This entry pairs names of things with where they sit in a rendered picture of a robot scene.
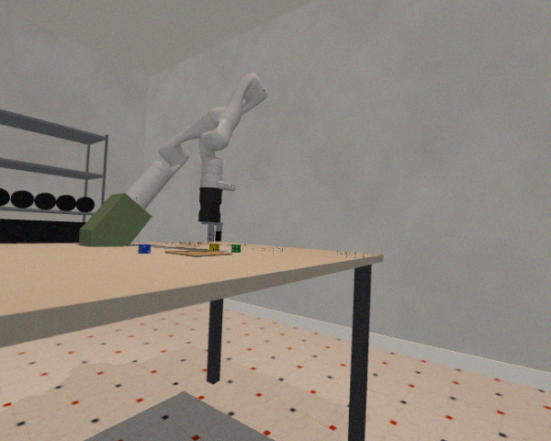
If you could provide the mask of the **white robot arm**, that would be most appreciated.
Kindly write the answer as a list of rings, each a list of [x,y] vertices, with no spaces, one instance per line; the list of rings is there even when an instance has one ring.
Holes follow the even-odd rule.
[[[231,134],[239,124],[242,115],[256,107],[266,97],[267,91],[258,76],[255,73],[245,75],[237,84],[226,107],[210,109],[187,129],[174,136],[160,148],[159,154],[170,166],[153,162],[126,194],[146,209],[166,183],[188,160],[189,154],[180,143],[193,139],[200,138],[199,150],[202,160],[202,174],[222,175],[222,161],[216,157],[215,152],[228,146]],[[242,103],[243,98],[246,101]],[[210,158],[210,156],[216,158]]]

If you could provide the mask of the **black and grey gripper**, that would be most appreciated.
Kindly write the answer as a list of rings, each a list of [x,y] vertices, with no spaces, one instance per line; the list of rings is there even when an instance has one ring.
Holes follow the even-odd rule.
[[[220,222],[219,206],[222,190],[235,191],[236,186],[222,182],[222,175],[204,173],[200,180],[200,211],[198,221],[208,224],[208,242],[214,242],[214,225],[216,226],[216,242],[221,242],[222,225]]]

